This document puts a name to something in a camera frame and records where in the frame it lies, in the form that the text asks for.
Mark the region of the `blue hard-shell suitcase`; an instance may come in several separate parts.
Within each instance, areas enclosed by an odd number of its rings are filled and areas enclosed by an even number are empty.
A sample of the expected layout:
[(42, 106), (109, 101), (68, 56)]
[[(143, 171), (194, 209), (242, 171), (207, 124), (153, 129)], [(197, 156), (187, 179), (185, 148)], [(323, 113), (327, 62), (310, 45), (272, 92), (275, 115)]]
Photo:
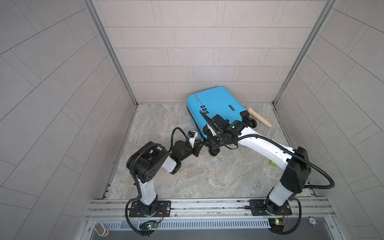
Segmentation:
[(220, 115), (224, 120), (229, 120), (230, 124), (238, 120), (243, 122), (243, 129), (257, 126), (257, 122), (250, 117), (247, 109), (222, 86), (188, 96), (187, 109), (202, 140), (206, 142), (205, 146), (209, 148), (209, 153), (213, 157), (220, 152), (220, 147), (236, 145), (236, 143), (218, 143), (209, 139), (205, 135), (205, 126), (207, 125), (205, 116), (213, 119), (215, 115)]

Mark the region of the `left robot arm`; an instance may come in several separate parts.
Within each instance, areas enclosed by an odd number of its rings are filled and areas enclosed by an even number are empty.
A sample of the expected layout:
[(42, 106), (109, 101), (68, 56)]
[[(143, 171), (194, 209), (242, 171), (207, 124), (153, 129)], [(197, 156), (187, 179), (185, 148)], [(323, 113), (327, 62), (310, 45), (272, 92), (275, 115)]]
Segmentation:
[(146, 217), (153, 216), (158, 205), (158, 195), (154, 187), (154, 178), (159, 169), (172, 175), (181, 168), (182, 161), (191, 155), (198, 156), (205, 141), (177, 141), (166, 150), (161, 144), (148, 142), (127, 161), (126, 167), (132, 175), (138, 190), (138, 204), (134, 208)]

